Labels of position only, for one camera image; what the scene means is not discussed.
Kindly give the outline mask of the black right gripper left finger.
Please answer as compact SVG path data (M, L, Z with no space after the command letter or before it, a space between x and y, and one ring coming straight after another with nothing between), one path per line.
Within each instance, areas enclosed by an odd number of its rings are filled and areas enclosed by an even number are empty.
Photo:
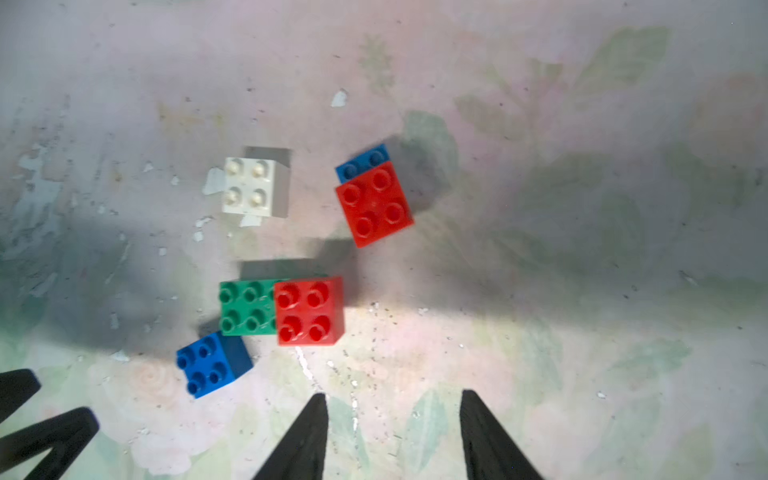
M326 396L314 394L254 480L320 480L326 458L329 415Z

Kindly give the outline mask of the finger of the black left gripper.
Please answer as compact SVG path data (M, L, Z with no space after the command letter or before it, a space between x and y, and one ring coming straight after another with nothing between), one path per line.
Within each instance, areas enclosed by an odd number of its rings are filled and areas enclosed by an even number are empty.
M1 473L41 454L26 479L60 479L99 431L92 410L79 407L1 438Z
M4 422L35 395L41 384L30 369L0 374L0 422Z

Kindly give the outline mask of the green lego plate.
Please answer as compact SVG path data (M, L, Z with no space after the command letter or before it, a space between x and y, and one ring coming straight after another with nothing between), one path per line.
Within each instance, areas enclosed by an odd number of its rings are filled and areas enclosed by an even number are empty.
M276 335L274 287L282 279L237 280L219 284L224 336Z

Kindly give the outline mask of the blue lego brick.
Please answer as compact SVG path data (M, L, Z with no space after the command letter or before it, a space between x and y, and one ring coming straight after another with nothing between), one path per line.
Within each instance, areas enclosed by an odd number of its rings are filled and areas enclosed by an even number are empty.
M389 160L386 146L380 144L337 166L335 171L340 183L344 184Z
M199 399L240 378L253 367L244 341L221 332L207 335L176 352L186 390Z

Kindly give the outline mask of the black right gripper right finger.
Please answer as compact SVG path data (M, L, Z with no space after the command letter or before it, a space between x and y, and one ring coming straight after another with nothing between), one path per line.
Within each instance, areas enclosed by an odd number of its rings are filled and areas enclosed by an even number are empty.
M475 391L462 391L459 417L469 480L543 479Z

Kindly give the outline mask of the red lego brick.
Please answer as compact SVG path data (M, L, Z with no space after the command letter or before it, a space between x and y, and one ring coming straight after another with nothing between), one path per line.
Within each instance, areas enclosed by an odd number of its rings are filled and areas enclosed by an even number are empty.
M391 161L338 186L335 191L357 248L414 224Z
M334 345L344 335L341 277L278 282L274 298L280 346Z

